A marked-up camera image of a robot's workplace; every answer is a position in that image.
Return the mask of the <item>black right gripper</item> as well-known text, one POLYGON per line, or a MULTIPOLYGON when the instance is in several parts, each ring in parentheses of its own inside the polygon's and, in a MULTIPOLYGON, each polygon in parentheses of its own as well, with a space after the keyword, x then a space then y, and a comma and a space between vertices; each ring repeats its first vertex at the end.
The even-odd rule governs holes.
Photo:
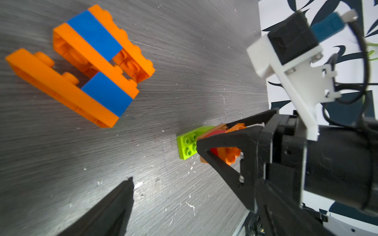
POLYGON ((307 190, 376 216, 378 123, 362 125, 321 126, 318 140, 308 141, 299 115, 274 108, 212 129, 197 140, 197 151, 251 212, 259 176, 294 201, 307 190), (252 126, 262 123, 264 129, 252 126))

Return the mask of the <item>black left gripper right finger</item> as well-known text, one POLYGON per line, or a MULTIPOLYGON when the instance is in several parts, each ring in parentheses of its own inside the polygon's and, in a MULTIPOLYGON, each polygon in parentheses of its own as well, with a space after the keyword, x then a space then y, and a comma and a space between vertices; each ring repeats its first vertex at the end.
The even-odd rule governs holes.
POLYGON ((256 202, 267 236, 332 236, 318 211, 302 208, 270 181, 258 180, 256 202))

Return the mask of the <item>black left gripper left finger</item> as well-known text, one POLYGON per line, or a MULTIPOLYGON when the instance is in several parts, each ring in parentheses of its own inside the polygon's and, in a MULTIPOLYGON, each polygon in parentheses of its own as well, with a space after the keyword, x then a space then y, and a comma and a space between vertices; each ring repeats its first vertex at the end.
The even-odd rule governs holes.
POLYGON ((60 236, 124 236, 132 213, 133 178, 121 182, 60 236))

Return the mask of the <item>brown lego brick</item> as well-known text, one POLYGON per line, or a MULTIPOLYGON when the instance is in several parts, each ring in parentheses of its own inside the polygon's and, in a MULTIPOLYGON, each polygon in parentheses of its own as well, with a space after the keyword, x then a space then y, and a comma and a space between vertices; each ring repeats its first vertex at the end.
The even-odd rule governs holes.
MULTIPOLYGON (((222 133, 225 133, 229 128, 226 126, 226 124, 220 124, 214 128, 211 128, 210 130, 206 131, 205 133, 203 133, 202 135, 200 135, 199 137, 197 137, 197 146, 198 146, 198 142, 199 140, 202 140, 204 138, 207 138, 207 137, 210 137, 210 136, 213 136, 213 135, 216 135, 216 134, 222 134, 222 133)), ((214 155, 216 155, 217 157, 219 157, 219 152, 218 152, 218 148, 213 148, 211 149, 212 153, 214 155)), ((232 163, 229 163, 226 159, 222 159, 223 161, 226 162, 226 164, 228 165, 231 165, 232 163)), ((202 156, 200 155, 200 161, 202 163, 208 163, 204 158, 202 158, 202 156)))

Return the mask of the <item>large orange lego brick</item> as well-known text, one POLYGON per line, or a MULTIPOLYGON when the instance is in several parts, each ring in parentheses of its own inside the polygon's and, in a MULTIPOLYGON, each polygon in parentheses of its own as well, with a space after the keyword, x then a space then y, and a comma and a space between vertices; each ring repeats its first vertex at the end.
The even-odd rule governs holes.
MULTIPOLYGON (((226 133, 245 129, 244 124, 236 124, 234 127, 228 129, 226 133)), ((219 158, 226 159, 229 163, 235 163, 237 157, 240 156, 241 150, 237 147, 220 147, 218 148, 219 158)))

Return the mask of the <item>red square lego brick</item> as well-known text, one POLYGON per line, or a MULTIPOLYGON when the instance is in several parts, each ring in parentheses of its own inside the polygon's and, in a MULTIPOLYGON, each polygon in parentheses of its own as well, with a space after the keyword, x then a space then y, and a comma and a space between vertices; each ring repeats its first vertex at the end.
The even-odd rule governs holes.
MULTIPOLYGON (((204 136, 204 138, 207 138, 207 137, 210 137, 210 136, 214 136, 214 135, 217 135, 217 134, 223 134, 223 133, 226 133, 226 130, 215 130, 215 131, 207 134, 206 136, 204 136)), ((211 152, 214 155, 219 156, 218 148, 211 148, 211 152)))

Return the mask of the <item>green long lego brick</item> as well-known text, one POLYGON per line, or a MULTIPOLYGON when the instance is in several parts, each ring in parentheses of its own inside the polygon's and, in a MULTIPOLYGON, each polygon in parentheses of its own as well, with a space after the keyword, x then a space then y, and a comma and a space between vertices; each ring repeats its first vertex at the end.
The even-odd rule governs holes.
POLYGON ((215 126, 202 126, 185 134, 179 135, 176 140, 180 159, 186 160, 197 154, 197 138, 214 127, 215 126))

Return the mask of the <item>small orange lego brick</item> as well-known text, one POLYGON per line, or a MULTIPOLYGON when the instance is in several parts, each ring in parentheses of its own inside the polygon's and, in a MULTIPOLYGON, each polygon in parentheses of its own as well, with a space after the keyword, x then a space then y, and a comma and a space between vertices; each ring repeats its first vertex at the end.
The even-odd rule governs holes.
POLYGON ((141 49, 129 40, 126 31, 114 23, 111 14, 99 5, 90 7, 89 11, 122 47, 112 60, 138 84, 150 78, 155 72, 153 63, 146 59, 141 49))

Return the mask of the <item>blue square lego brick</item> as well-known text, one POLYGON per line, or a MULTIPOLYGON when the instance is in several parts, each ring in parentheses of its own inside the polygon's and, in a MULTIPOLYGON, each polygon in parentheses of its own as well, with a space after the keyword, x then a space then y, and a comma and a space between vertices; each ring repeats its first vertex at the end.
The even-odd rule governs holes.
POLYGON ((89 10, 76 15, 67 23, 107 61, 122 50, 121 44, 89 10))

